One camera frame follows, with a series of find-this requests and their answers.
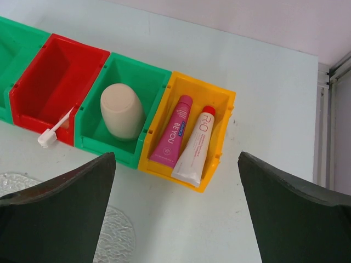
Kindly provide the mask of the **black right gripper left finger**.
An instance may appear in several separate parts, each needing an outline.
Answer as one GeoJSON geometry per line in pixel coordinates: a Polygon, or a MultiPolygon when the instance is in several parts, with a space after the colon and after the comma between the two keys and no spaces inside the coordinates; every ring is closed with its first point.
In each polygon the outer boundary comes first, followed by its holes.
{"type": "Polygon", "coordinates": [[[93,262],[115,155],[1,197],[1,262],[93,262]]]}

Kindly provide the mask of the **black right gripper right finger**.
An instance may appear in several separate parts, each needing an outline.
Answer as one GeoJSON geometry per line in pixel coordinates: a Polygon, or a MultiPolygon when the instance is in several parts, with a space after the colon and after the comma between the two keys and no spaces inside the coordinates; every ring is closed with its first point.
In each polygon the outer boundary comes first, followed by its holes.
{"type": "Polygon", "coordinates": [[[350,196],[241,152],[239,174],[262,262],[350,262],[350,196]]]}

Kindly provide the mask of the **beige cup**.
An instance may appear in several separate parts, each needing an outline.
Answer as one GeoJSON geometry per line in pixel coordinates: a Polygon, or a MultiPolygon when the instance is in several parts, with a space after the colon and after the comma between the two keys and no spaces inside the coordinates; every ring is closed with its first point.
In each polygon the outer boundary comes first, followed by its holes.
{"type": "Polygon", "coordinates": [[[101,94],[100,108],[105,125],[114,137],[131,141],[139,137],[146,120],[135,91],[128,85],[115,83],[101,94]]]}

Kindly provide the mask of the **clear glass tray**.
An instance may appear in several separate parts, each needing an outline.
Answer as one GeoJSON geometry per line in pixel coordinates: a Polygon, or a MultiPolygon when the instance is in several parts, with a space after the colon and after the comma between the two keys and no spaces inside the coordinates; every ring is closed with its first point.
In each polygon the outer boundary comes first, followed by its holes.
{"type": "MultiPolygon", "coordinates": [[[[15,172],[1,174],[1,196],[35,186],[40,182],[15,172]]],[[[106,209],[94,262],[130,262],[135,249],[135,232],[129,218],[115,207],[106,209]]]]}

